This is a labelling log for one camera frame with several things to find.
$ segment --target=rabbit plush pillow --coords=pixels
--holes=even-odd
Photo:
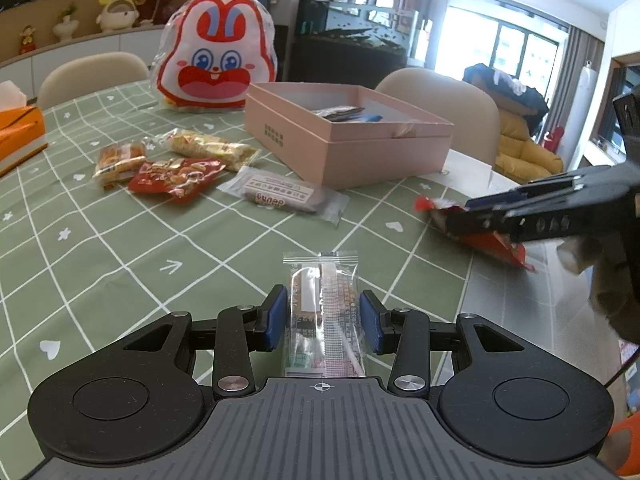
[[[242,107],[250,83],[275,80],[273,35],[258,0],[190,0],[164,28],[152,87],[188,111]]]

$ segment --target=cartoon eye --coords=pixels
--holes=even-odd
[[[231,70],[233,68],[240,68],[242,65],[242,58],[235,50],[227,50],[222,55],[220,60],[220,67],[222,70]]]
[[[203,70],[211,70],[213,66],[213,54],[208,48],[196,50],[191,58],[191,64]]]

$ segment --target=pink box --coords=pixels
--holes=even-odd
[[[379,123],[332,123],[309,110],[364,107]],[[322,83],[252,84],[244,128],[303,180],[332,189],[440,171],[452,124],[368,88]]]

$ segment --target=yellow armchair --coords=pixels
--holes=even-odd
[[[531,140],[529,128],[522,117],[506,110],[498,112],[500,141],[495,171],[519,184],[564,171],[559,156]]]

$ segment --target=white vase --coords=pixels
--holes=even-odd
[[[79,24],[80,22],[78,22],[78,20],[72,20],[71,16],[63,16],[62,22],[53,26],[53,33],[60,40],[60,43],[65,43],[65,41],[72,39]]]

